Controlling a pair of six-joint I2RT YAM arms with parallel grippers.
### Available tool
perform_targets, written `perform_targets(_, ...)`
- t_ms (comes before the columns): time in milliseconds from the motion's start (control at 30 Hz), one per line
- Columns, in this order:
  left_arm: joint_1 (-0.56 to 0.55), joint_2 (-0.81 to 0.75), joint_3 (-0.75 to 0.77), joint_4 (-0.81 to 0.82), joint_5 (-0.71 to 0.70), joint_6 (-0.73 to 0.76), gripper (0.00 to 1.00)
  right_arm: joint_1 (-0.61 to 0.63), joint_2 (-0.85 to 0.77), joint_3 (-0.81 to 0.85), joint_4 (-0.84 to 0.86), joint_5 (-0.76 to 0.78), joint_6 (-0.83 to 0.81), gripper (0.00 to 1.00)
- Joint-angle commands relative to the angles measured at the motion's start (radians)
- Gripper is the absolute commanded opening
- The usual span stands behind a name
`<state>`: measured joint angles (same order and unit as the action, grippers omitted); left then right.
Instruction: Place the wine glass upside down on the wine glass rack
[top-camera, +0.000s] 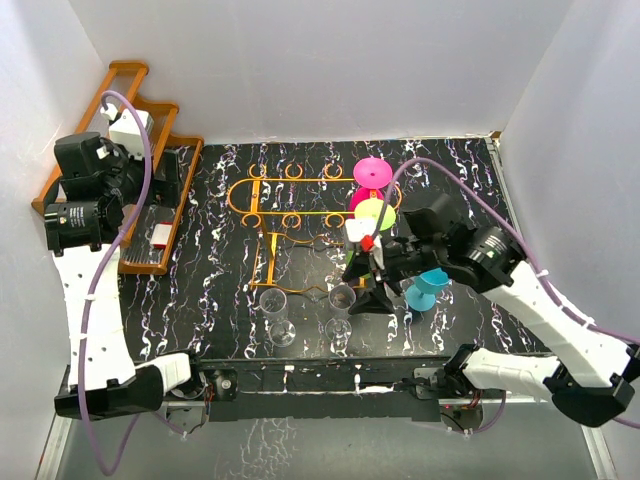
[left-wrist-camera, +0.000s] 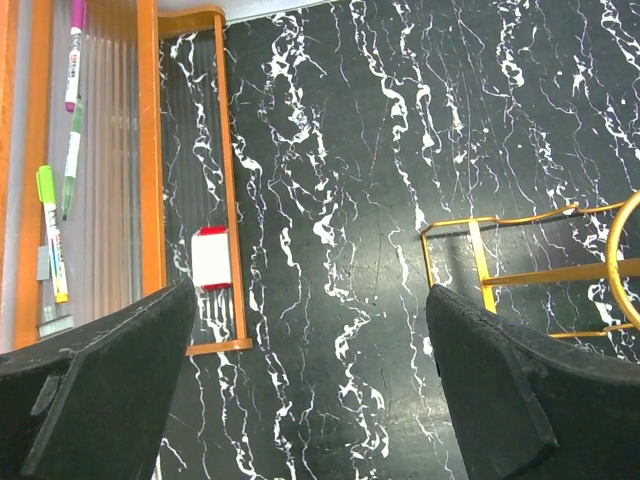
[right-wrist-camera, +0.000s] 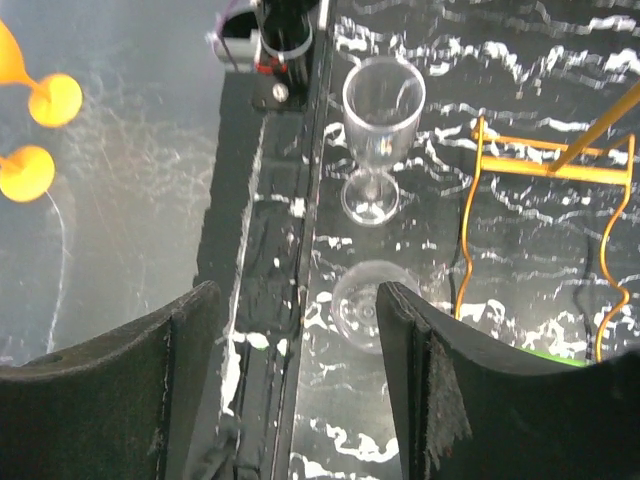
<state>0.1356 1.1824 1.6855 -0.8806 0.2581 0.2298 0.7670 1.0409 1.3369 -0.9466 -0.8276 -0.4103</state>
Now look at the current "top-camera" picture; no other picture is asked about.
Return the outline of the pink wine glass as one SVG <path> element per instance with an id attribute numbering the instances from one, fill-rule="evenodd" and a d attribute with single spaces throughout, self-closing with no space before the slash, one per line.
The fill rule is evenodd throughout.
<path id="1" fill-rule="evenodd" d="M 386 188 L 393 176 L 391 165 L 377 157 L 359 160 L 353 168 L 353 178 L 358 189 L 351 197 L 349 210 L 353 212 L 363 201 L 370 198 L 384 199 L 382 189 Z"/>

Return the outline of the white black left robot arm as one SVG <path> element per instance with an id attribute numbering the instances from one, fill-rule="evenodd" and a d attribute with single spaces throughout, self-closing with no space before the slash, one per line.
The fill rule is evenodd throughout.
<path id="1" fill-rule="evenodd" d="M 154 185 L 143 162 L 98 132 L 56 141 L 54 155 L 66 198 L 46 206 L 47 247 L 66 304 L 70 366 L 54 399 L 61 417 L 102 420 L 160 408 L 171 392 L 200 396 L 207 376 L 186 351 L 135 364 L 122 320 L 117 240 L 123 209 Z"/>

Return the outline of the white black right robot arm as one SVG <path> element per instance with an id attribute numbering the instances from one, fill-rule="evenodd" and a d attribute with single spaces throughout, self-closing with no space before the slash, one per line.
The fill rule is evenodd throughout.
<path id="1" fill-rule="evenodd" d="M 375 234 L 372 215 L 345 221 L 343 235 L 352 257 L 342 279 L 371 277 L 350 314 L 391 314 L 389 291 L 402 294 L 405 279 L 422 288 L 425 273 L 440 269 L 448 281 L 472 288 L 514 315 L 550 351 L 542 357 L 520 356 L 465 344 L 422 385 L 459 397 L 491 389 L 532 396 L 588 427 L 626 411 L 639 376 L 638 345 L 570 319 L 515 239 L 498 227 L 470 226 L 447 195 L 403 216 L 409 236 L 388 242 Z"/>

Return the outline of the green wine glass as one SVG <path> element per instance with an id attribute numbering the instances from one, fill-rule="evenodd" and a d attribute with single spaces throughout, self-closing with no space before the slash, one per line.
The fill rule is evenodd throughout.
<path id="1" fill-rule="evenodd" d="M 343 281 L 370 277 L 384 268 L 382 235 L 396 222 L 396 210 L 383 200 L 371 198 L 360 202 L 343 226 L 345 248 L 349 252 Z"/>

